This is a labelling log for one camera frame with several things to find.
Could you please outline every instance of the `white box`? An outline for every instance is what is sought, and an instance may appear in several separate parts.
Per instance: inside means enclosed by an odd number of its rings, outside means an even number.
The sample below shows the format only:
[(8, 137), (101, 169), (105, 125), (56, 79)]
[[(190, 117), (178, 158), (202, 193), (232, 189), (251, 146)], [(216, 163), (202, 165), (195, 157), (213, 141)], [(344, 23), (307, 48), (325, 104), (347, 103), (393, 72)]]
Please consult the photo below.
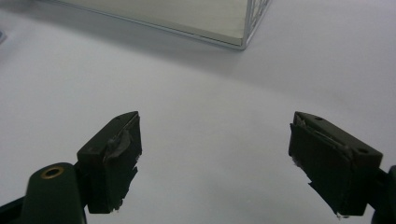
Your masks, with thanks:
[(233, 49), (245, 49), (269, 0), (55, 0)]

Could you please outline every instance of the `screw hole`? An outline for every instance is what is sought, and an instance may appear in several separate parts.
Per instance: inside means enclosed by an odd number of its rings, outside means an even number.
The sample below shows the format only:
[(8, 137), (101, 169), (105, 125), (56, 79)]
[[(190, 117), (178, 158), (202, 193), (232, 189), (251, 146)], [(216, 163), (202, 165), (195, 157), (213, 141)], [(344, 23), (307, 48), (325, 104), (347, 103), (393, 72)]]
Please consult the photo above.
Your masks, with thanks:
[(46, 176), (57, 175), (60, 172), (59, 169), (53, 169), (46, 172)]
[(43, 179), (52, 179), (58, 175), (61, 175), (64, 172), (64, 168), (61, 166), (50, 167), (43, 173), (41, 173), (41, 178)]
[(364, 154), (367, 154), (367, 153), (369, 153), (369, 151), (367, 150), (367, 149), (365, 149), (365, 148), (358, 148), (358, 151), (359, 152), (361, 152), (361, 153), (364, 153)]

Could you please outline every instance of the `white background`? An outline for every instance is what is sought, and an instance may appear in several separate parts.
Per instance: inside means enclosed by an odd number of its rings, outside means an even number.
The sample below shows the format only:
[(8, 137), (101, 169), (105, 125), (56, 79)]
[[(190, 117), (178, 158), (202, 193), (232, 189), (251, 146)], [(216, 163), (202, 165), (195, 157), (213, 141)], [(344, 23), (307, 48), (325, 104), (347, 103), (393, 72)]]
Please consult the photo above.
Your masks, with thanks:
[(28, 0), (0, 0), (0, 28), (0, 204), (133, 110), (139, 173), (89, 223), (370, 223), (339, 221), (293, 165), (296, 110), (396, 164), (393, 0), (274, 0), (245, 51)]

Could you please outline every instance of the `white table surface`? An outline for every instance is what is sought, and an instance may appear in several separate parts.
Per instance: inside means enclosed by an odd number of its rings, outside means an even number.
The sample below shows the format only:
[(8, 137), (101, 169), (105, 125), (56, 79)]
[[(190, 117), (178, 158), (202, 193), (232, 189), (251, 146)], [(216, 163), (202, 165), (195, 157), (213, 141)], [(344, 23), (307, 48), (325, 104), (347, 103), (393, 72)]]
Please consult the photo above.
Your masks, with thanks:
[(0, 29), (0, 204), (133, 110), (139, 173), (89, 223), (370, 223), (339, 221), (293, 165), (296, 110), (396, 164), (393, 0), (274, 0), (245, 51), (30, 0), (0, 0)]

